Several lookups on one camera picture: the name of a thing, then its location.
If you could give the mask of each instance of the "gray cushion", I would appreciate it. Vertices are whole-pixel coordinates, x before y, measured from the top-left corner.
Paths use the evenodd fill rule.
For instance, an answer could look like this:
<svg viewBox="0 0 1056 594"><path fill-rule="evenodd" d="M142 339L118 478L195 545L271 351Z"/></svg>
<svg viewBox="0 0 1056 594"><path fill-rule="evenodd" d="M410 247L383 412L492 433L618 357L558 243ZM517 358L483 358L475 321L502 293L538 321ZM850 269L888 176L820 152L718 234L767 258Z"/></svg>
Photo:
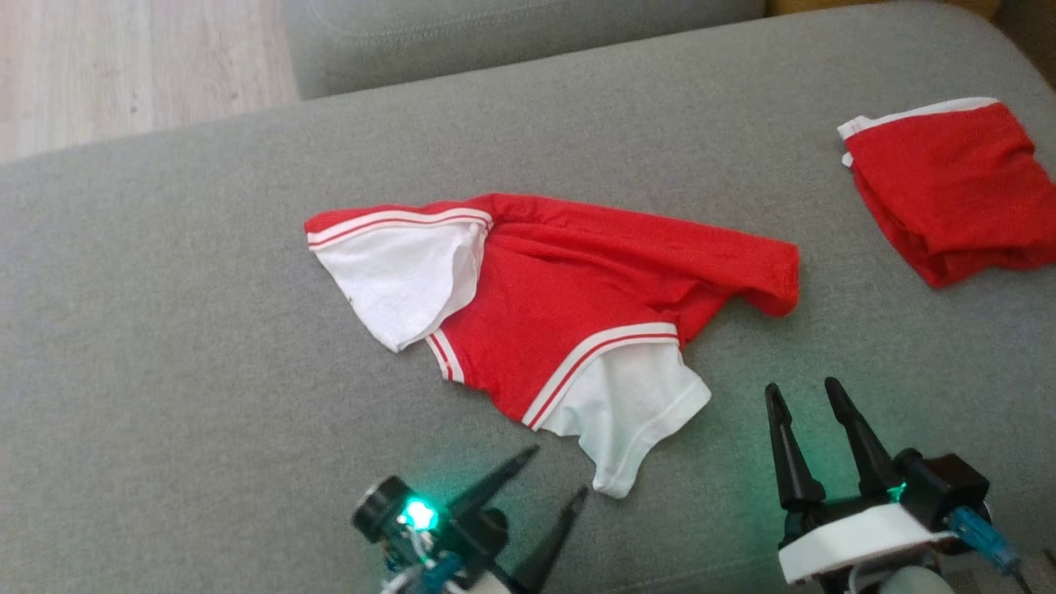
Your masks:
<svg viewBox="0 0 1056 594"><path fill-rule="evenodd" d="M731 302L686 350L714 398L596 498L552 594L780 582L762 390L832 497L856 480L822 380L892 450L960 452L1023 547L1054 544L1056 267L929 290L840 164L835 127L1003 98L1056 168L1056 96L985 22L880 4L605 48L69 150L0 168L0 591L377 590L347 524L399 474L449 496L520 447L510 562L589 480L377 344L306 249L323 209L503 190L797 243L786 319ZM428 439L439 432L439 439Z"/></svg>
<svg viewBox="0 0 1056 594"><path fill-rule="evenodd" d="M763 0L283 0L304 98L762 16Z"/></svg>

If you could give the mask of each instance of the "red and white striped trim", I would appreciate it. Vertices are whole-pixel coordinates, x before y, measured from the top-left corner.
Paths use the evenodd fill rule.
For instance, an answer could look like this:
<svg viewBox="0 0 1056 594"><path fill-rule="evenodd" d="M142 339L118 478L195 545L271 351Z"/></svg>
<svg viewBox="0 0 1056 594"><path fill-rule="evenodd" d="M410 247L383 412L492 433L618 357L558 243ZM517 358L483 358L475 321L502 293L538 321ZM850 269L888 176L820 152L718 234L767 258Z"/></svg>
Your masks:
<svg viewBox="0 0 1056 594"><path fill-rule="evenodd" d="M465 384L466 374L463 373L458 357L455 356L455 350L451 348L451 341L448 340L444 331L437 330L430 334L426 337L426 342L429 342L429 348L436 355L436 363L440 366L440 373L444 374L444 378Z"/></svg>
<svg viewBox="0 0 1056 594"><path fill-rule="evenodd" d="M309 233L308 248L320 249L338 240L351 239L364 233L384 227L435 227L452 223L479 223L491 228L491 215L476 208L451 208L436 215L422 215L410 210L379 210L348 219L319 233Z"/></svg>
<svg viewBox="0 0 1056 594"><path fill-rule="evenodd" d="M611 328L589 336L580 342L547 380L532 401L521 422L538 430L546 417L561 403L576 377L587 364L602 354L627 345L673 342L678 345L678 330L667 322L636 323Z"/></svg>

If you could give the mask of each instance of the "wooden floor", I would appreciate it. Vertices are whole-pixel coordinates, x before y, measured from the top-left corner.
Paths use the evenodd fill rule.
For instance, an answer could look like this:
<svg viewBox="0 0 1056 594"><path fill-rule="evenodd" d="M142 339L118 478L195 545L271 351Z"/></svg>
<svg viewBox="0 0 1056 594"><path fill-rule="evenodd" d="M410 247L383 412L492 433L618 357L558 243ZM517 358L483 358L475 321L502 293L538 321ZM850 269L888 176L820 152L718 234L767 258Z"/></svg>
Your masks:
<svg viewBox="0 0 1056 594"><path fill-rule="evenodd" d="M0 161L296 100L279 0L0 0Z"/></svg>

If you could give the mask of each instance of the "white trim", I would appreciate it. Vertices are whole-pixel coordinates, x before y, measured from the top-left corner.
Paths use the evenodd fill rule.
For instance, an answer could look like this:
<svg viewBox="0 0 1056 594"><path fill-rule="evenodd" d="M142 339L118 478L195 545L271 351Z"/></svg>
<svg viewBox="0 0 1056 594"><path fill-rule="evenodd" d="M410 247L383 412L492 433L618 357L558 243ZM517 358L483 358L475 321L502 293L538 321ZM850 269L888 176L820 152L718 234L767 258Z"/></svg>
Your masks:
<svg viewBox="0 0 1056 594"><path fill-rule="evenodd" d="M917 109L911 109L909 111L901 111L899 113L892 113L890 115L885 115L884 117L879 117L872 119L864 115L860 115L846 124L843 124L836 130L840 132L840 136L843 140L850 138L854 134L863 130L868 130L869 128L875 128L876 126L883 126L884 124L889 124L898 119L905 119L906 117L914 117L918 115L931 115L935 113L949 113L954 111L972 111L974 109L979 109L982 107L991 106L998 103L997 99L993 97L963 97L960 99L950 99L948 101L942 101L938 104L932 104L929 106L919 107ZM845 152L843 159L841 160L845 167L850 167L854 163L854 157L851 156L850 152Z"/></svg>
<svg viewBox="0 0 1056 594"><path fill-rule="evenodd" d="M461 364L458 363L458 357L455 356L455 350L451 347L451 341L448 340L448 335L442 330L437 329L436 332L429 336L436 341L434 344L433 340L426 339L429 348L432 349L433 354L436 356L436 363L440 366L440 373L444 375L444 378L465 384L466 374L463 372Z"/></svg>
<svg viewBox="0 0 1056 594"><path fill-rule="evenodd" d="M316 250L324 247L327 244L326 242L329 242L331 240L338 238L348 239L362 235L366 231L384 227L409 224L415 226L437 226L466 222L475 222L478 224L486 222L489 229L492 225L491 215L485 212L484 210L477 210L476 208L450 208L435 215L422 215L411 210L379 210L377 212L371 212L370 215L363 215L362 217L356 217L354 219L348 219L347 221L342 221L319 233L307 234L308 247L309 249Z"/></svg>
<svg viewBox="0 0 1056 594"><path fill-rule="evenodd" d="M444 354L440 353L439 348L437 348L431 338L433 338L432 334L426 336L426 344L429 345L429 350L433 351L433 356L436 357L436 365L440 367L440 375L442 375L445 379L450 379L449 372L451 369L448 367L448 363L444 360Z"/></svg>
<svg viewBox="0 0 1056 594"><path fill-rule="evenodd" d="M641 334L664 334L667 336L643 337L639 336ZM528 425L532 430L539 430L554 407L561 403L561 398L568 392L568 388L576 382L576 377L591 360L612 349L618 349L626 345L647 342L678 344L678 329L675 328L675 324L668 322L636 323L603 330L588 336L585 340L577 345L568 353L568 356L561 361L558 369L550 375L550 379L547 380L543 389L532 400L531 406L528 407L528 411L525 412L521 422Z"/></svg>

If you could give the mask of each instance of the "robotic arm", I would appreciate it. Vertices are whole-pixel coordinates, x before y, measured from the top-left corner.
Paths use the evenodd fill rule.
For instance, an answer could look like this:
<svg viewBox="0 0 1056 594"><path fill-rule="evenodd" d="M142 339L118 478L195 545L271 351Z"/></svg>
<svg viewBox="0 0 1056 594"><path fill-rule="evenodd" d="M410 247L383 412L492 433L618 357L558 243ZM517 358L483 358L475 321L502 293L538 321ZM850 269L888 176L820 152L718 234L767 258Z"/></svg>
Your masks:
<svg viewBox="0 0 1056 594"><path fill-rule="evenodd" d="M1019 556L989 525L989 481L956 453L926 459L905 449L892 460L834 377L825 390L847 431L860 477L859 496L826 499L792 434L792 415L775 384L767 412L787 512L778 559L789 583L817 580L826 594L951 593L936 553L977 550L1025 588Z"/></svg>
<svg viewBox="0 0 1056 594"><path fill-rule="evenodd" d="M531 460L531 446L495 468L447 505L389 477L357 505L352 525L380 543L395 577L382 594L539 594L582 512L588 494L580 488L561 511L557 525L513 574L495 562L506 546L506 516L488 501Z"/></svg>

